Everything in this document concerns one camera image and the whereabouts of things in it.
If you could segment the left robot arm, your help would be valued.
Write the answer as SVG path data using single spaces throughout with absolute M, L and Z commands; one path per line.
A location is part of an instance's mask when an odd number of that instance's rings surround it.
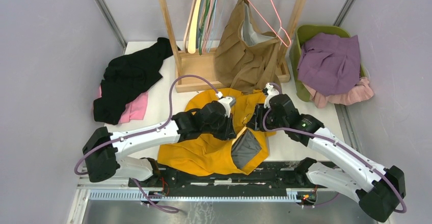
M 156 186 L 160 172 L 151 158 L 137 159 L 131 155 L 141 150 L 197 139 L 208 134 L 228 141 L 236 137 L 231 109 L 233 97 L 223 97 L 202 108 L 173 115 L 167 122 L 132 131 L 109 132 L 96 129 L 83 147 L 83 162 L 90 182 L 111 177 L 135 178 L 147 186 Z

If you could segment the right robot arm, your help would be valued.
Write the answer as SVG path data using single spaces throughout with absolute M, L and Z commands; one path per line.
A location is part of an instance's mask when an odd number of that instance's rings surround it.
M 255 107 L 247 127 L 254 131 L 284 131 L 289 138 L 320 153 L 336 165 L 330 168 L 305 158 L 295 168 L 300 187 L 323 186 L 355 201 L 372 219 L 386 222 L 392 213 L 406 213 L 404 172 L 385 167 L 336 137 L 324 124 L 299 113 L 286 94 L 272 95 Z

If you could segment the tan pleated skirt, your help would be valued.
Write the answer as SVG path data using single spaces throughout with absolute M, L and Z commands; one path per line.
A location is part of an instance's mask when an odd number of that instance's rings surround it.
M 264 89 L 268 82 L 280 84 L 276 74 L 280 46 L 274 33 L 259 32 L 248 0 L 238 0 L 215 51 L 217 80 L 245 94 Z

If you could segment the yellow garment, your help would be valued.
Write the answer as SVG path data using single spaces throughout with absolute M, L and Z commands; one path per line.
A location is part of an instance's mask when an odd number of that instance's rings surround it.
M 255 106 L 265 101 L 260 90 L 250 94 L 224 88 L 223 95 L 236 99 L 231 110 L 235 133 L 244 129 L 246 122 L 252 118 Z M 222 141 L 211 134 L 202 134 L 197 139 L 175 144 L 161 145 L 157 162 L 174 169 L 196 176 L 211 174 L 250 174 L 269 156 L 267 138 L 274 132 L 246 130 L 248 136 L 254 136 L 245 145 L 240 142 Z

